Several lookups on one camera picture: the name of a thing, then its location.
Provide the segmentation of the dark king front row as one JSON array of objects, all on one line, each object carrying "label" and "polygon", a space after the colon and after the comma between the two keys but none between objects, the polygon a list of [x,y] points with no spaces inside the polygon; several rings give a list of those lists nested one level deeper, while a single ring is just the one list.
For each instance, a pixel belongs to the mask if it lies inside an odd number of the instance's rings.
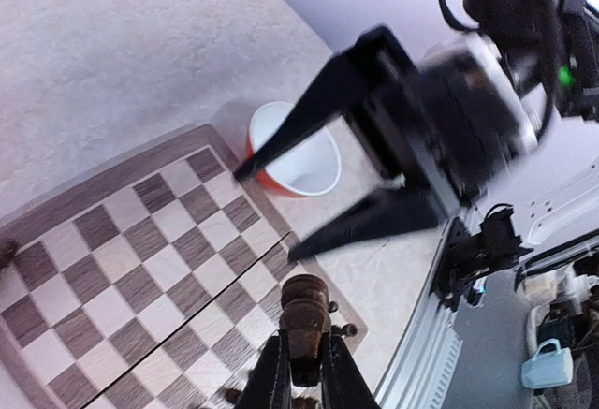
[{"label": "dark king front row", "polygon": [[291,379],[296,387],[320,380],[320,344],[331,332],[329,290],[312,274],[298,274],[282,287],[280,328],[287,333]]}]

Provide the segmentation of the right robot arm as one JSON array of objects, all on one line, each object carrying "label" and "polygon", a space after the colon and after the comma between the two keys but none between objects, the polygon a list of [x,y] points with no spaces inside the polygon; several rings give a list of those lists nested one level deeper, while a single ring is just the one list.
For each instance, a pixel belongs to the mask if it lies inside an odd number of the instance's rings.
[{"label": "right robot arm", "polygon": [[235,170],[255,177],[344,118],[383,184],[293,246],[292,261],[426,230],[472,207],[534,152],[555,116],[598,116],[586,0],[463,0],[475,27],[415,64],[384,25],[334,54],[281,126]]}]

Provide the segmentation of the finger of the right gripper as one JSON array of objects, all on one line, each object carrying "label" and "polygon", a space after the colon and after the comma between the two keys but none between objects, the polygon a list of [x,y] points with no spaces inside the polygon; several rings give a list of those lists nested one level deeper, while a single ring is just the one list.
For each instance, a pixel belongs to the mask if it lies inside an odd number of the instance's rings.
[{"label": "finger of the right gripper", "polygon": [[431,229],[445,212],[431,190],[379,187],[289,249],[290,261],[350,244]]},{"label": "finger of the right gripper", "polygon": [[243,183],[332,120],[350,113],[385,79],[379,52],[358,45],[332,56],[273,135],[234,172]]}]

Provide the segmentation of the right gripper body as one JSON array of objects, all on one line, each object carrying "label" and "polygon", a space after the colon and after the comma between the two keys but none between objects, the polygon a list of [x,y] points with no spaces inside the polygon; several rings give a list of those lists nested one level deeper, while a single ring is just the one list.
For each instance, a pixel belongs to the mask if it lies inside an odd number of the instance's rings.
[{"label": "right gripper body", "polygon": [[428,182],[470,206],[538,145],[533,120],[485,37],[465,35],[414,65],[392,32],[378,26],[348,54],[373,81],[362,108],[394,158],[384,164],[388,176]]}]

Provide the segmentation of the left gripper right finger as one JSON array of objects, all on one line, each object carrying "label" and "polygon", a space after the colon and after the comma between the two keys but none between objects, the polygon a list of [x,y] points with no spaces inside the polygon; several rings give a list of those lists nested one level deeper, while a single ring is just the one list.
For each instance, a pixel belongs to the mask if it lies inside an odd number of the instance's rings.
[{"label": "left gripper right finger", "polygon": [[341,336],[325,334],[319,356],[324,409],[379,409]]}]

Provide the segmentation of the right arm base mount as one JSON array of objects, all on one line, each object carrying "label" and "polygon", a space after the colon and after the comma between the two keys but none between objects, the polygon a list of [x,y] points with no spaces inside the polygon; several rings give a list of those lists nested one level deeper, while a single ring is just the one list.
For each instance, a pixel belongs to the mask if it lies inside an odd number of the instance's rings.
[{"label": "right arm base mount", "polygon": [[446,308],[457,311],[462,299],[475,307],[485,293],[475,289],[477,280],[516,267],[521,257],[533,251],[516,233],[513,214],[510,204],[494,205],[475,234],[461,219],[454,220],[432,280],[432,290]]}]

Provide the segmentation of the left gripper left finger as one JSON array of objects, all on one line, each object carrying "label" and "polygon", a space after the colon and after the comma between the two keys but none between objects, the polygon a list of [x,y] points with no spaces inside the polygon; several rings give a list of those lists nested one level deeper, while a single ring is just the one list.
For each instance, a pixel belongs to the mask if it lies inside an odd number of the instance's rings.
[{"label": "left gripper left finger", "polygon": [[253,368],[235,409],[289,409],[291,368],[287,335],[271,336]]}]

